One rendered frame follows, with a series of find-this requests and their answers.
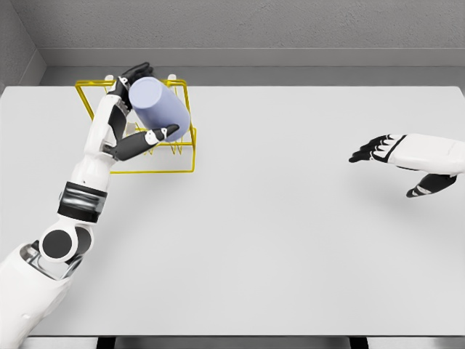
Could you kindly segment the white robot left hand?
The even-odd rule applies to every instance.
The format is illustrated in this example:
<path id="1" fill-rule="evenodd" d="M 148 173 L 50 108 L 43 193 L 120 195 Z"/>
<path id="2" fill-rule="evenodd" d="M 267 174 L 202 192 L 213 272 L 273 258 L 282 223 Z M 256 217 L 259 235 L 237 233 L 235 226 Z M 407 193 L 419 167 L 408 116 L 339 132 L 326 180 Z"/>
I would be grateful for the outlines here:
<path id="1" fill-rule="evenodd" d="M 85 154 L 125 161 L 150 150 L 179 129 L 179 125 L 170 124 L 128 137 L 123 136 L 126 117 L 132 110 L 129 101 L 131 85 L 141 78 L 151 76 L 152 72 L 153 67 L 149 63 L 142 63 L 116 78 L 109 92 L 101 99 L 94 115 L 84 147 Z"/>

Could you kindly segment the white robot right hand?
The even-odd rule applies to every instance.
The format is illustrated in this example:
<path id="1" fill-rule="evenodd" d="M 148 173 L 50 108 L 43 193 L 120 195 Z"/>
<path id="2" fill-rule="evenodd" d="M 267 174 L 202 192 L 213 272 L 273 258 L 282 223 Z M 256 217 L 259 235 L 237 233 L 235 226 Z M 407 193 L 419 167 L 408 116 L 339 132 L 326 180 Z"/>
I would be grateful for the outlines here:
<path id="1" fill-rule="evenodd" d="M 465 142 L 431 135 L 382 135 L 362 145 L 349 162 L 379 161 L 401 169 L 424 171 L 426 176 L 406 196 L 438 193 L 465 174 Z"/>

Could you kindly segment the lavender cup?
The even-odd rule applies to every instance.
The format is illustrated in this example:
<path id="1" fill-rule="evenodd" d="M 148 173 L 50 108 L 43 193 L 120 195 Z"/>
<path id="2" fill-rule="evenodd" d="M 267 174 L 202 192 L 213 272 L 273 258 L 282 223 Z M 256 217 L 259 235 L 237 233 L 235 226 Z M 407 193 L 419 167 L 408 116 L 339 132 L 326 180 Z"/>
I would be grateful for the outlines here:
<path id="1" fill-rule="evenodd" d="M 129 88 L 129 100 L 147 129 L 159 129 L 171 124 L 179 126 L 174 134 L 166 138 L 166 142 L 177 141 L 190 126 L 190 114 L 185 105 L 154 77 L 136 80 Z"/>

